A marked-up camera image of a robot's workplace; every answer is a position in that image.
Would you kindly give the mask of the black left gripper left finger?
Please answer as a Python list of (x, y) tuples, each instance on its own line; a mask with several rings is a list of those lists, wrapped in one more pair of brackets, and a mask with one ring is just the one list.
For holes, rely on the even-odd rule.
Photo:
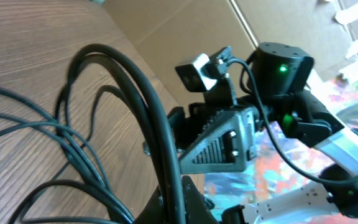
[(143, 211), (134, 220), (134, 224), (166, 224), (164, 202), (159, 187), (155, 189)]

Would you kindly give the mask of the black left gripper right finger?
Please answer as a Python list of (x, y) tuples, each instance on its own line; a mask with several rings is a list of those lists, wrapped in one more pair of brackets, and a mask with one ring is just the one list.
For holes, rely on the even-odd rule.
[(219, 222), (204, 204), (204, 200), (191, 177), (184, 175), (181, 181), (185, 200), (186, 223), (218, 224)]

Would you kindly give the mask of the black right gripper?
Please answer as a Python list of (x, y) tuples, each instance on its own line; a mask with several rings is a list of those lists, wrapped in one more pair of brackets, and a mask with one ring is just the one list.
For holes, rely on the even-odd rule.
[(182, 174), (242, 172), (256, 156), (254, 135), (259, 112), (252, 105), (228, 108), (193, 103), (193, 112), (175, 107), (168, 114), (180, 152)]

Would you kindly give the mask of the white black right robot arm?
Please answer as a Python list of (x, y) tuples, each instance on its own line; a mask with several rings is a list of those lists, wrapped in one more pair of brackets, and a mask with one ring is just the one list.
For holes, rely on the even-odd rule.
[(175, 70), (201, 103), (168, 115), (182, 153), (182, 174), (240, 172), (255, 157), (258, 131), (314, 147), (333, 163), (295, 190), (225, 209), (222, 223), (289, 223), (318, 215), (358, 218), (358, 129), (350, 128), (305, 88), (314, 58), (298, 47), (264, 42), (242, 60), (224, 47)]

